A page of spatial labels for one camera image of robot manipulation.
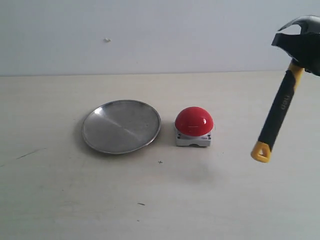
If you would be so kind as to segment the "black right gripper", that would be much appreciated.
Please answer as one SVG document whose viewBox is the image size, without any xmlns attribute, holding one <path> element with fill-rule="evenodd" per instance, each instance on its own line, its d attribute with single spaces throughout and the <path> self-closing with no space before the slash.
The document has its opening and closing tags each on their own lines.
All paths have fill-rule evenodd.
<svg viewBox="0 0 320 240">
<path fill-rule="evenodd" d="M 276 33 L 271 43 L 285 51 L 306 72 L 320 75 L 320 34 L 291 35 Z"/>
</svg>

